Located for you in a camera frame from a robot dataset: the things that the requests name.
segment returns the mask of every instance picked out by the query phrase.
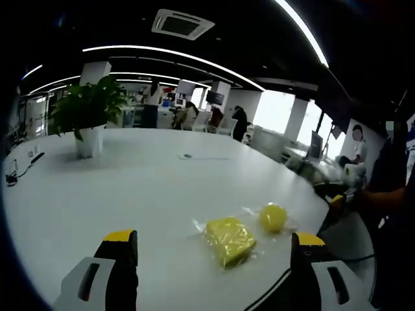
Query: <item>yellow sponge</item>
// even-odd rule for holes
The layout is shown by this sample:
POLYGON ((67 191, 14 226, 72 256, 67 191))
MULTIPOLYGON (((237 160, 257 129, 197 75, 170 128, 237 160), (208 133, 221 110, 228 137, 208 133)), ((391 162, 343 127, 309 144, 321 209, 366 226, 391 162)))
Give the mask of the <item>yellow sponge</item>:
POLYGON ((278 233, 287 221, 287 212, 276 204, 268 204, 259 212, 259 222, 265 231, 278 233))
POLYGON ((206 234, 224 268, 244 260, 256 244, 251 232, 234 217, 210 220, 206 234))

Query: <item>green leaves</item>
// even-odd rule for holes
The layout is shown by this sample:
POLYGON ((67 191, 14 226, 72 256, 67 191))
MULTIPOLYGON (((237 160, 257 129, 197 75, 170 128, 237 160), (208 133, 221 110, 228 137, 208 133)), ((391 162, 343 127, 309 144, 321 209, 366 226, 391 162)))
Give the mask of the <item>green leaves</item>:
POLYGON ((126 90, 114 76, 105 76, 98 84, 69 86, 68 94, 56 102, 51 117, 58 135, 74 131, 75 137, 82 140, 80 129, 116 122, 125 104, 126 90))

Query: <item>air conditioning vent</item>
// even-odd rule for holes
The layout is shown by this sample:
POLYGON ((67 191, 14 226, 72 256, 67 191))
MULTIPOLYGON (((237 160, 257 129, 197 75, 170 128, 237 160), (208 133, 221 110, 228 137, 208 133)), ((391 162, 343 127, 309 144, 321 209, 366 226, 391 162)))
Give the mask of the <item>air conditioning vent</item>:
POLYGON ((215 24, 186 13, 160 9, 154 19, 152 32, 195 40, 215 24))

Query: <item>black cable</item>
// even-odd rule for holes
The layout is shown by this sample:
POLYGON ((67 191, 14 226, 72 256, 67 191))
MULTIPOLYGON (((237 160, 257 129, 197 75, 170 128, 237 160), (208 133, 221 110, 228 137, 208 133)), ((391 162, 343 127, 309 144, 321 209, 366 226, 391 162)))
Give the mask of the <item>black cable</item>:
POLYGON ((345 263, 365 261, 367 259, 374 258, 374 257, 375 257, 375 254, 364 256, 364 257, 361 257, 361 258, 354 258, 354 259, 341 259, 341 258, 337 258, 336 256, 334 256, 335 260, 341 260, 345 263))
POLYGON ((281 277, 279 277, 279 279, 271 286, 271 288, 269 290, 267 290, 260 298, 255 300, 249 306, 247 306, 244 309, 244 311, 250 310, 253 306, 255 306, 258 302, 260 302, 266 295, 268 295, 272 290, 274 290, 279 285, 279 282, 284 278, 284 276, 286 276, 288 273, 290 273, 290 271, 291 271, 291 268, 288 268, 287 270, 285 270, 283 275, 281 277))
POLYGON ((18 175, 18 176, 16 176, 17 178, 20 178, 21 176, 23 176, 24 174, 26 174, 26 172, 27 172, 27 170, 31 167, 32 165, 30 164, 27 168, 26 168, 26 170, 23 172, 23 173, 21 173, 20 175, 18 175))

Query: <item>office chair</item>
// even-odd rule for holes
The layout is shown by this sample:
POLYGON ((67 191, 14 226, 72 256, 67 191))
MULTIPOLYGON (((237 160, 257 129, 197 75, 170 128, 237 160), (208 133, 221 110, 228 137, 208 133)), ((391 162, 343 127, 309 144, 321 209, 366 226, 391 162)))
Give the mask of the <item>office chair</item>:
POLYGON ((223 117, 219 123, 216 134, 231 136, 237 122, 238 120, 223 117))
POLYGON ((211 117, 210 112, 201 111, 199 112, 195 123, 192 126, 192 131, 195 132, 206 132, 206 125, 211 117))

